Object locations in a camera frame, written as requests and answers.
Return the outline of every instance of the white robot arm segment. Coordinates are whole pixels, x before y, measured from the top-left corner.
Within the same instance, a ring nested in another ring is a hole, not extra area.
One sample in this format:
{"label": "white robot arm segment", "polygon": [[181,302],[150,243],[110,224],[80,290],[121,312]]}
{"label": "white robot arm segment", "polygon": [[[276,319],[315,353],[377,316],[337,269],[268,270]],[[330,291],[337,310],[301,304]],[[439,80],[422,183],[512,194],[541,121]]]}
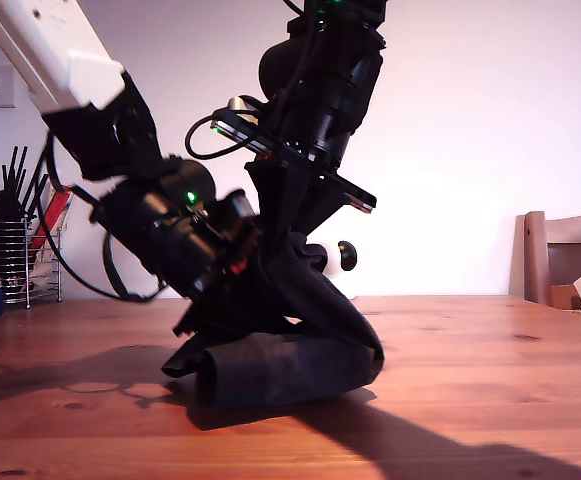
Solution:
{"label": "white robot arm segment", "polygon": [[31,90],[41,114],[103,109],[124,89],[76,0],[0,0],[0,47]]}

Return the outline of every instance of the wire basket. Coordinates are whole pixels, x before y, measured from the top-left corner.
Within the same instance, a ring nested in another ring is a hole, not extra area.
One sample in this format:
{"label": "wire basket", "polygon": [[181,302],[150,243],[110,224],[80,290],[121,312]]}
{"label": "wire basket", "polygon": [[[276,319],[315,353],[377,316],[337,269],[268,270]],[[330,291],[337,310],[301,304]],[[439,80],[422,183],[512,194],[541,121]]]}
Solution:
{"label": "wire basket", "polygon": [[[61,249],[61,228],[52,234]],[[24,303],[56,297],[61,301],[61,265],[45,242],[33,234],[26,219],[0,222],[0,287],[3,302]]]}

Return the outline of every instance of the black fabric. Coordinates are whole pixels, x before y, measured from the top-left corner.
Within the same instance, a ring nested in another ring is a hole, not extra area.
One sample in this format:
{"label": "black fabric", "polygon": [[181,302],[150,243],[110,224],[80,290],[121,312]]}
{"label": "black fabric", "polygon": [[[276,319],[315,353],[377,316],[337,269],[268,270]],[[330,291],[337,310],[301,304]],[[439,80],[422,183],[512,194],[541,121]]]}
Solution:
{"label": "black fabric", "polygon": [[291,233],[274,258],[251,261],[243,285],[231,292],[241,309],[231,308],[229,297],[215,299],[214,309],[195,305],[212,321],[195,320],[197,333],[163,371],[197,372],[199,395],[217,408],[305,402],[371,383],[383,349],[363,315],[319,271],[324,255]]}

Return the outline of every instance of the wooden table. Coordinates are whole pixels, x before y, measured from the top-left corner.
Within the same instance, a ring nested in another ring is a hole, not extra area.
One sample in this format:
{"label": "wooden table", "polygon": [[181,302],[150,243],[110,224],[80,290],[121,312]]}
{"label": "wooden table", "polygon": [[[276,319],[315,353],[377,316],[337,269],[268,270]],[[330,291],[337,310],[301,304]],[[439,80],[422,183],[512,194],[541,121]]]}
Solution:
{"label": "wooden table", "polygon": [[362,298],[386,366],[310,405],[218,413],[161,364],[183,300],[0,318],[0,476],[581,479],[581,316],[506,297]]}

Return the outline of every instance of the cable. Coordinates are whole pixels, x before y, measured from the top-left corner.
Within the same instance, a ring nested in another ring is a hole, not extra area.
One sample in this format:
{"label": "cable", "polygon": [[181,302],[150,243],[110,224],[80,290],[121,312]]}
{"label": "cable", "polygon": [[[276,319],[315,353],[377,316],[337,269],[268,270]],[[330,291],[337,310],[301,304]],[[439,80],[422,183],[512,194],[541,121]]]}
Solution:
{"label": "cable", "polygon": [[283,108],[285,107],[285,104],[288,101],[290,94],[296,88],[297,84],[299,83],[299,80],[301,80],[301,76],[305,72],[306,63],[308,61],[310,52],[312,51],[312,47],[314,45],[315,22],[317,18],[318,7],[319,3],[313,2],[312,9],[310,11],[302,12],[303,15],[308,15],[308,32],[306,44],[303,48],[303,51],[301,52],[301,57],[299,57],[299,62],[297,63],[297,68],[294,71],[294,74],[292,75],[286,86],[283,88],[283,90],[281,90],[281,92],[279,93],[278,100],[276,100],[274,110],[270,114],[268,122],[266,122],[267,123],[266,128],[268,129],[269,132],[273,132],[278,128],[279,123],[281,122]]}
{"label": "cable", "polygon": [[[235,113],[237,115],[256,116],[256,114],[257,114],[257,112],[252,111],[252,110],[231,110],[231,111],[232,111],[232,113]],[[199,127],[201,125],[203,125],[204,123],[211,122],[212,120],[217,120],[217,117],[215,116],[215,114],[208,115],[207,117],[203,117],[201,120],[195,122],[190,127],[190,130],[188,130],[188,133],[186,133],[186,138],[184,140],[184,144],[185,144],[186,150],[188,151],[188,153],[190,154],[190,156],[192,158],[196,158],[197,160],[212,160],[214,158],[219,158],[219,157],[222,157],[222,156],[227,155],[229,153],[236,152],[237,150],[248,145],[259,134],[258,132],[254,132],[251,135],[249,135],[248,137],[246,137],[244,140],[241,140],[240,142],[238,142],[238,143],[236,143],[228,148],[224,148],[223,150],[219,150],[217,152],[197,153],[192,148],[192,143],[191,143],[192,135],[194,135],[194,133],[199,129]]]}
{"label": "cable", "polygon": [[292,3],[292,0],[283,0],[283,3],[285,3],[286,5],[288,5],[288,7],[290,7],[290,10],[292,10],[297,15],[303,16],[303,14],[304,14],[303,13],[303,10],[301,10],[294,3]]}
{"label": "cable", "polygon": [[[86,287],[88,290],[91,290],[95,293],[98,293],[99,295],[102,295],[104,297],[107,298],[111,298],[113,300],[120,300],[123,302],[134,302],[134,303],[147,303],[150,300],[152,300],[154,297],[156,297],[161,290],[163,290],[163,287],[160,285],[159,289],[154,292],[153,294],[147,296],[147,297],[128,297],[128,298],[123,298],[120,297],[118,295],[114,295],[112,293],[106,292],[105,290],[101,290],[98,287],[95,287],[94,285],[92,285],[91,283],[88,283],[86,280],[84,280],[83,278],[81,278],[71,267],[70,265],[68,265],[68,263],[65,261],[65,259],[63,258],[63,256],[61,255],[61,252],[59,251],[59,248],[57,247],[57,245],[54,243],[54,240],[52,238],[52,235],[50,234],[50,229],[48,228],[48,224],[46,223],[46,220],[44,218],[43,215],[43,210],[41,208],[41,191],[39,190],[39,174],[41,172],[41,167],[43,166],[43,162],[46,161],[46,156],[50,156],[52,159],[50,160],[50,162],[54,165],[54,146],[53,146],[53,140],[54,140],[54,135],[52,134],[52,132],[48,132],[48,135],[46,137],[46,144],[43,147],[43,150],[41,152],[41,155],[39,156],[39,161],[37,163],[37,168],[35,169],[33,178],[32,178],[32,182],[34,184],[34,197],[33,197],[33,202],[35,202],[36,207],[37,207],[37,214],[39,215],[39,222],[41,223],[41,227],[43,228],[43,232],[46,236],[46,240],[48,241],[48,245],[50,245],[50,249],[52,250],[52,252],[54,253],[55,257],[57,257],[57,260],[59,261],[59,263],[61,263],[61,265],[63,266],[63,268],[66,270],[66,272],[68,272],[70,274],[70,276],[72,278],[74,278],[78,283],[80,283],[81,285],[83,285],[84,287]],[[73,192],[75,194],[77,194],[77,191],[79,191],[80,193],[83,192],[85,193],[85,197],[88,199],[86,201],[88,201],[88,203],[91,203],[90,201],[94,199],[94,197],[92,197],[90,194],[88,194],[87,192],[85,192],[85,190],[83,190],[81,187],[75,186],[74,188],[72,188]]]}

